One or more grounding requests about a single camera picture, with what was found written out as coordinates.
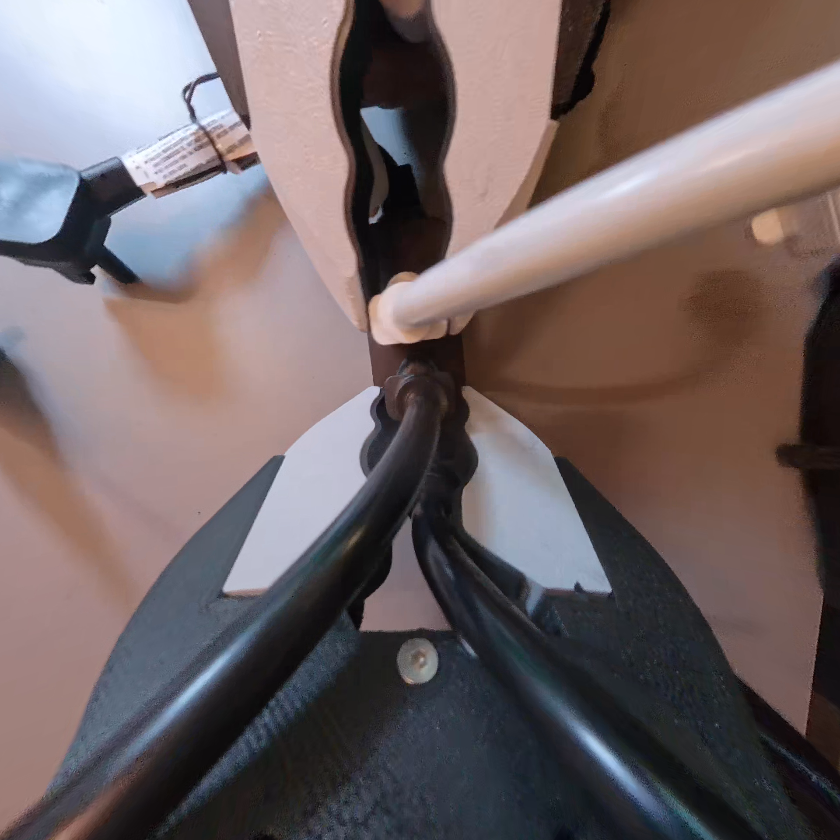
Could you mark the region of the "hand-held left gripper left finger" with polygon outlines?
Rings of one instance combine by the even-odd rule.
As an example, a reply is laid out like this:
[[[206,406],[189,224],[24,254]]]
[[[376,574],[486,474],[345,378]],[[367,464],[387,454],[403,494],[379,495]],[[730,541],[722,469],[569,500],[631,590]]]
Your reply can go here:
[[[365,483],[363,444],[380,396],[368,387],[315,423],[285,453],[224,583],[225,594],[271,587],[318,540]]]

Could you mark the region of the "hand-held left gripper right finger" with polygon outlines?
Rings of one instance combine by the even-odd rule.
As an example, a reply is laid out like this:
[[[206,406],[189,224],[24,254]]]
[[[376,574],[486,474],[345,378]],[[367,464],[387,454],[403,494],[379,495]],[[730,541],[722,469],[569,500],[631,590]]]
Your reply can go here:
[[[548,447],[516,417],[466,386],[476,471],[461,501],[468,535],[523,575],[526,597],[613,588]]]

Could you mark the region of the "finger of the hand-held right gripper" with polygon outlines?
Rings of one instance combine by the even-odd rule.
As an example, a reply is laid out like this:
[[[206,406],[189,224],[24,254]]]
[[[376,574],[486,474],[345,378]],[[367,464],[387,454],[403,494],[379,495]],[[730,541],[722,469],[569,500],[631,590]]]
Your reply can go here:
[[[340,108],[340,60],[354,2],[230,3],[250,136],[302,247],[355,328],[369,328],[351,232],[354,154]]]
[[[447,257],[529,204],[557,130],[550,112],[561,8],[561,1],[431,3],[454,82],[443,164]]]

